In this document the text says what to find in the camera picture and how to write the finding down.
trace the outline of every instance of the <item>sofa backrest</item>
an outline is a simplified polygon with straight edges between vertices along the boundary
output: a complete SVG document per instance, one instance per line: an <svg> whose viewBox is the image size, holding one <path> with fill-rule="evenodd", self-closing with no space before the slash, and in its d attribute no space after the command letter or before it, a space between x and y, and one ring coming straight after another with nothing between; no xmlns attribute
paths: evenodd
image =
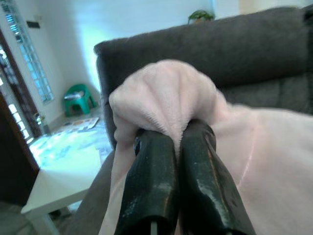
<svg viewBox="0 0 313 235"><path fill-rule="evenodd" d="M230 102L296 111L300 105L305 106L304 112L310 112L306 76L308 10L276 8L96 45L94 51L98 55L97 68L111 143L115 146L115 126L108 104L110 93L136 70L162 59L191 64L208 75ZM302 97L296 102L290 105L285 101L304 87Z"/></svg>

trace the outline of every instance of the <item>pink blanket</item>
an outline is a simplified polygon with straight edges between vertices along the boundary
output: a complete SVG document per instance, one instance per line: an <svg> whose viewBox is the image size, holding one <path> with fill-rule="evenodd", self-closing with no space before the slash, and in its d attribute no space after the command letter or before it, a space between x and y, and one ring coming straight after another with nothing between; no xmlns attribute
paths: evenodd
<svg viewBox="0 0 313 235"><path fill-rule="evenodd" d="M149 64L129 76L110 95L110 105L117 146L99 234L114 234L137 130L170 136L179 157L183 131L194 118L212 127L217 154L257 235L313 234L312 116L231 105L207 76L174 60Z"/></svg>

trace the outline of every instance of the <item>green plastic stool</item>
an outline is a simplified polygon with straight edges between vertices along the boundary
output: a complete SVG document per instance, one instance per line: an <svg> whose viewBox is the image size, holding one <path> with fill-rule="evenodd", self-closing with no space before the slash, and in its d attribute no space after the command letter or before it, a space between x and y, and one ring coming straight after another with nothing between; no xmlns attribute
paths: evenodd
<svg viewBox="0 0 313 235"><path fill-rule="evenodd" d="M77 84L72 86L65 94L72 94L74 92L80 92L83 91L84 92L84 96L78 99L71 99L71 100L64 100L65 102L65 115L66 116L71 116L71 111L70 108L73 105L79 105L80 108L82 109L84 114L89 114L90 113L90 108L88 105L88 100L91 100L91 104L92 106L95 108L96 107L96 103L94 102L93 97L90 94L90 91L88 90L87 86L84 84Z"/></svg>

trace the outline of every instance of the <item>floor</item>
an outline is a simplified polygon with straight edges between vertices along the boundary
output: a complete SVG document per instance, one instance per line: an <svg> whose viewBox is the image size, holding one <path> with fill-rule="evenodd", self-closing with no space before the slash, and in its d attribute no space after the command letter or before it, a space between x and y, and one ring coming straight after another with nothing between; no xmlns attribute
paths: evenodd
<svg viewBox="0 0 313 235"><path fill-rule="evenodd" d="M57 131L52 131L50 136L43 136L34 141L30 145L30 149L40 165L45 167L57 163L68 156L67 153L73 151L96 149L99 151L100 161L103 162L107 155L112 151L109 139L107 136L104 114L101 108L91 110L88 115L80 115L69 117L64 122L77 121L86 118L98 117L96 125L85 131L74 131L71 133L54 134ZM69 213L51 215L60 234L63 234L69 224L72 215L77 211L80 202L76 202L68 206ZM7 203L0 202L0 234L23 234L35 235L33 227L20 214L21 207L13 206Z"/></svg>

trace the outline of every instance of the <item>white table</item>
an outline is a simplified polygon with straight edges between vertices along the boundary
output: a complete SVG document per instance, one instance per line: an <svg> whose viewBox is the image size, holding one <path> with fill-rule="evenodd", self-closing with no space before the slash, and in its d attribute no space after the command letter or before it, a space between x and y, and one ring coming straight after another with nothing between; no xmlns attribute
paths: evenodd
<svg viewBox="0 0 313 235"><path fill-rule="evenodd" d="M21 213L38 234L58 235L48 213L82 200L100 167L99 152L94 147L69 152L64 159L42 167Z"/></svg>

